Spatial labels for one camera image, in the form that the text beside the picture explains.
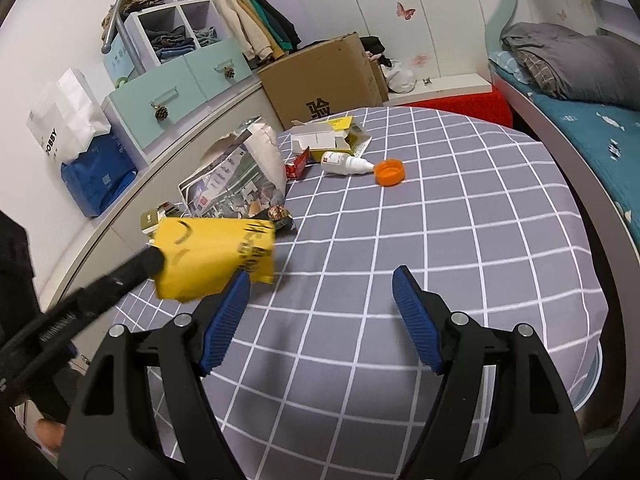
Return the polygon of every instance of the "white bed frame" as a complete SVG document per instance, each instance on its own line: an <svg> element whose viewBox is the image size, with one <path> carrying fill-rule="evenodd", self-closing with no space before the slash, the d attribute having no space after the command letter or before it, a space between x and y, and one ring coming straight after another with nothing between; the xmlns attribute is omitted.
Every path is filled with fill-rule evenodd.
<svg viewBox="0 0 640 480"><path fill-rule="evenodd" d="M487 24L489 52L500 45L500 34L515 11L517 0L501 0ZM564 134L526 96L496 73L493 82L509 104L533 129L580 197L602 242L620 300L625 327L626 383L620 426L640 399L640 256L625 221L596 174Z"/></svg>

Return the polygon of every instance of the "blue plastic bag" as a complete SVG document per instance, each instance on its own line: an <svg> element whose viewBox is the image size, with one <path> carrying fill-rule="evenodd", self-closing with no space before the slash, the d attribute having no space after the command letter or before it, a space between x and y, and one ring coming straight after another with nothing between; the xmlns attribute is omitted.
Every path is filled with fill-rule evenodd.
<svg viewBox="0 0 640 480"><path fill-rule="evenodd" d="M82 214L101 213L133 182L138 170L112 133L94 137L89 148L70 164L62 164L60 176Z"/></svg>

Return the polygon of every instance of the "gray blanket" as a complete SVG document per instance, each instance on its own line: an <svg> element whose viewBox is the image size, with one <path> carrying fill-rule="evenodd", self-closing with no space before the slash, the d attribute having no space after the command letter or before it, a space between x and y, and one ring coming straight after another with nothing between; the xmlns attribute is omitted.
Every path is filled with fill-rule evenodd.
<svg viewBox="0 0 640 480"><path fill-rule="evenodd" d="M549 66L558 93L552 97L640 110L640 47L551 23L515 23L502 41L508 49L533 54Z"/></svg>

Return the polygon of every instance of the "small package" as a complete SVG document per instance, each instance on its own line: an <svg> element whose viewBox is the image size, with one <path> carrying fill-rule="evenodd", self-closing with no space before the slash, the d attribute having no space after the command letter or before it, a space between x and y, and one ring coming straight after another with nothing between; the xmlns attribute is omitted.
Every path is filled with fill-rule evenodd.
<svg viewBox="0 0 640 480"><path fill-rule="evenodd" d="M310 150L307 149L296 155L293 162L288 162L284 165L284 170L287 172L287 180L298 180L302 177L302 172L305 171L306 163L309 160Z"/></svg>
<svg viewBox="0 0 640 480"><path fill-rule="evenodd" d="M296 122L289 133L291 151L299 155L309 148L316 162L320 162L322 154L328 151L362 156L371 142L371 136L351 116L330 119L324 123Z"/></svg>
<svg viewBox="0 0 640 480"><path fill-rule="evenodd" d="M158 298L181 302L218 294L236 269L273 282L274 227L264 220L165 218L154 237L164 254Z"/></svg>
<svg viewBox="0 0 640 480"><path fill-rule="evenodd" d="M257 118L214 143L200 169L178 186L191 216L253 218L283 205L287 177L275 139Z"/></svg>
<svg viewBox="0 0 640 480"><path fill-rule="evenodd" d="M153 238L162 219L167 217L180 218L181 216L182 211L178 206L171 202L164 202L155 209L151 209L140 215L140 229L142 229L142 232L149 238Z"/></svg>

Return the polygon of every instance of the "gray plaid bedsheet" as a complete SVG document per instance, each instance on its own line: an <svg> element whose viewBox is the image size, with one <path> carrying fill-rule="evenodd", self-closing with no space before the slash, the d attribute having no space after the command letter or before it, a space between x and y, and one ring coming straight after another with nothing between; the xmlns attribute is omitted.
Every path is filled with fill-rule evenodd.
<svg viewBox="0 0 640 480"><path fill-rule="evenodd" d="M404 161L406 180L308 168L290 185L298 230L278 237L273 285L255 285L223 365L204 379L229 446L253 480L398 475L440 378L418 362L392 299L407 265L425 289L485 326L531 324L572 399L607 313L578 209L539 142L496 124L423 108L352 112L365 158ZM289 137L280 136L285 158ZM116 322L164 325L196 303L159 301L152 282ZM483 380L466 456L488 420ZM162 445L180 459L158 370L149 371Z"/></svg>

